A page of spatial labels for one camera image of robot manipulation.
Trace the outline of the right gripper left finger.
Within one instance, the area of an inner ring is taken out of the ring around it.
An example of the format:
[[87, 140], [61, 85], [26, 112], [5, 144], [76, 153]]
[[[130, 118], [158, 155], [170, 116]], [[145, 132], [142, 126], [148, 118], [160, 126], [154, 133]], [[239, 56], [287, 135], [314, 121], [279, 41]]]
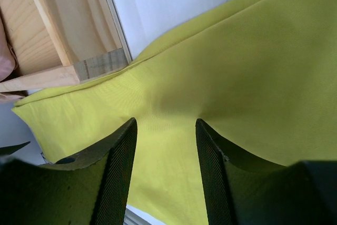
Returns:
[[137, 122], [54, 164], [1, 159], [1, 224], [122, 224]]

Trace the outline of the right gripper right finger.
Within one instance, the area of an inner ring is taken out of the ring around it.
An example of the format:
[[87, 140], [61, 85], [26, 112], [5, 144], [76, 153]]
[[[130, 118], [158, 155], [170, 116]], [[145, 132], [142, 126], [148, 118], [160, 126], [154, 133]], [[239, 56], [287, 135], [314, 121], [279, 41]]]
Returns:
[[209, 224], [336, 224], [336, 162], [270, 162], [202, 119], [196, 145]]

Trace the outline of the yellow-green trousers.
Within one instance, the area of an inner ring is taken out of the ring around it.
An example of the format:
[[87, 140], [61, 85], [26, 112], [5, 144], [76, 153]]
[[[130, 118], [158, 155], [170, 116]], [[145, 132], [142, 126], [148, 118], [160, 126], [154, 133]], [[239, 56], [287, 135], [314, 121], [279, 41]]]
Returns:
[[13, 109], [56, 162], [128, 119], [128, 204], [207, 224], [195, 122], [269, 161], [336, 159], [336, 0], [231, 0], [152, 42], [127, 68], [44, 89]]

